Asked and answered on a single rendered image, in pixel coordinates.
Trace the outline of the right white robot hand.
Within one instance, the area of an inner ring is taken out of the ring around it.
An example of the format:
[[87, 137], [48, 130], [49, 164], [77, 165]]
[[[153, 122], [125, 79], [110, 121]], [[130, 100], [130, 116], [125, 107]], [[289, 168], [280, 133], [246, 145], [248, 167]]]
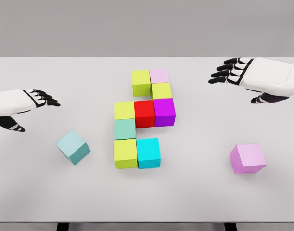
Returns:
[[294, 95], [294, 64], [262, 57], [231, 58], [217, 67], [208, 83], [229, 83], [259, 92], [251, 104], [277, 103]]

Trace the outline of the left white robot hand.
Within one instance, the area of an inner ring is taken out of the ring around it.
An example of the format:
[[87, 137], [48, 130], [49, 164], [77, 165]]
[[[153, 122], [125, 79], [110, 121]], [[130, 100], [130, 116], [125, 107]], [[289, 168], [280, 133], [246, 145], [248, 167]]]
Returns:
[[15, 89], [0, 92], [0, 127], [25, 132], [25, 128], [13, 118], [14, 114], [29, 112], [43, 106], [59, 107], [59, 102], [38, 89]]

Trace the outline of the pale teal cube block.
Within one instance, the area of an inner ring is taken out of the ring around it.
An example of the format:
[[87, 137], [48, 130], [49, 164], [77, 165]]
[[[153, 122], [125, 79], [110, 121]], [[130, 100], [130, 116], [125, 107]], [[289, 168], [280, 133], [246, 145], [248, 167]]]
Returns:
[[74, 130], [70, 130], [55, 144], [73, 165], [77, 165], [90, 153], [90, 148], [86, 141]]

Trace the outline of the pink cube block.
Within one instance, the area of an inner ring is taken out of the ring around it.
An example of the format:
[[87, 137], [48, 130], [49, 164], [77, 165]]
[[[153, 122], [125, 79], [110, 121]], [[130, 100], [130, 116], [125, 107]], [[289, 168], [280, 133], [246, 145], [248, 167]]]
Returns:
[[259, 144], [237, 144], [230, 160], [235, 174], [257, 173], [267, 165]]
[[149, 72], [152, 84], [169, 82], [167, 69], [150, 69]]

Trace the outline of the yellow-green cube block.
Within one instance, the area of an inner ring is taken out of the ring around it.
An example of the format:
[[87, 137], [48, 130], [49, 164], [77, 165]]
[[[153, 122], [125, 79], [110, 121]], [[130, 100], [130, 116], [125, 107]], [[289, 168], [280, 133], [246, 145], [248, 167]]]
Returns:
[[114, 140], [114, 162], [117, 169], [138, 167], [136, 139]]
[[132, 92], [134, 97], [151, 95], [151, 80], [149, 70], [131, 71]]
[[151, 84], [151, 98], [168, 99], [172, 98], [172, 91], [170, 83], [152, 83]]
[[134, 102], [115, 102], [114, 103], [114, 120], [134, 119], [135, 109]]

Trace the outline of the purple cube block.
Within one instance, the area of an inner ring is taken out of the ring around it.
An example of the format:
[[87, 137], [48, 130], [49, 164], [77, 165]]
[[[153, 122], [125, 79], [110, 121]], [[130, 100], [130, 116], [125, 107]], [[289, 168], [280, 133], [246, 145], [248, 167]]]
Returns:
[[173, 98], [154, 99], [155, 127], [174, 126], [176, 111]]

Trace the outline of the mint green cube block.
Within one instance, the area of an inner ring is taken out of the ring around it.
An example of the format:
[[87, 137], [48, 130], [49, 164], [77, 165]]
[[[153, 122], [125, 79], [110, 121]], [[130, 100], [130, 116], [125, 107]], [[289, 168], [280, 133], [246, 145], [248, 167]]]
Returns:
[[114, 121], [114, 139], [126, 140], [136, 138], [135, 119], [121, 119]]

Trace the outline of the red cube block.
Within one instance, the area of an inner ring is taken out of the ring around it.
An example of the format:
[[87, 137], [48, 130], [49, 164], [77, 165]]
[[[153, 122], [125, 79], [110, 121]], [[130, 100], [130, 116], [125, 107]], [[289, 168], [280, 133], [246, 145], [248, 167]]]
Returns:
[[135, 101], [136, 128], [155, 127], [155, 110], [153, 100]]

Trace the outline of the cyan cube block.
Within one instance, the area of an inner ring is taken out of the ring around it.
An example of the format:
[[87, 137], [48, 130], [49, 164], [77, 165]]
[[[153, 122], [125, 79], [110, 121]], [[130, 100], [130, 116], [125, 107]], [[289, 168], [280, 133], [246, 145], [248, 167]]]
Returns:
[[158, 138], [137, 139], [138, 168], [158, 168], [161, 152]]

